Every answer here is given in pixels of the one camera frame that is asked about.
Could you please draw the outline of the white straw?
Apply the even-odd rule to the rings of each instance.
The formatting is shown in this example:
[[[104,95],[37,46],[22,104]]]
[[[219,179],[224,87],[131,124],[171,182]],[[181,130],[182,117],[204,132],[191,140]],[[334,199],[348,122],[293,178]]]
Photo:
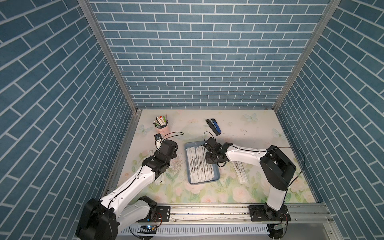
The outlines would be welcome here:
[[[193,158],[189,148],[186,149],[186,152],[187,152],[187,161],[188,161],[188,167],[189,167],[190,183],[195,184],[195,176],[193,173],[193,162],[192,162]]]
[[[193,182],[196,184],[199,180],[199,175],[198,175],[198,168],[197,168],[197,162],[196,162],[196,150],[195,148],[191,148],[191,169],[193,172]]]

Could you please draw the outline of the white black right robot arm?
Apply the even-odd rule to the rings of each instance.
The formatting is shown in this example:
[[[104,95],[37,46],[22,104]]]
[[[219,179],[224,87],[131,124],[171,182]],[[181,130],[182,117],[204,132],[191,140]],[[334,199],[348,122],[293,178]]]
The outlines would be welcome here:
[[[208,164],[225,165],[227,162],[240,162],[263,170],[270,185],[269,195],[263,207],[249,207],[253,222],[291,220],[284,202],[297,168],[279,147],[271,145],[267,149],[250,149],[232,143],[221,145],[214,138],[206,140],[203,146],[207,150]]]

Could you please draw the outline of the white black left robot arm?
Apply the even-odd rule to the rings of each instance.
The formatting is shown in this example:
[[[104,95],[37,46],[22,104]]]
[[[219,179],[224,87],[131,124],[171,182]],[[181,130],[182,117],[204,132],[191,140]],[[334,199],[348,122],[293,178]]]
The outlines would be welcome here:
[[[84,206],[76,237],[81,240],[114,240],[130,225],[155,217],[157,203],[149,197],[131,201],[146,186],[153,183],[177,157],[178,144],[164,140],[155,153],[144,159],[142,166],[127,181],[110,194],[96,200],[90,199]]]

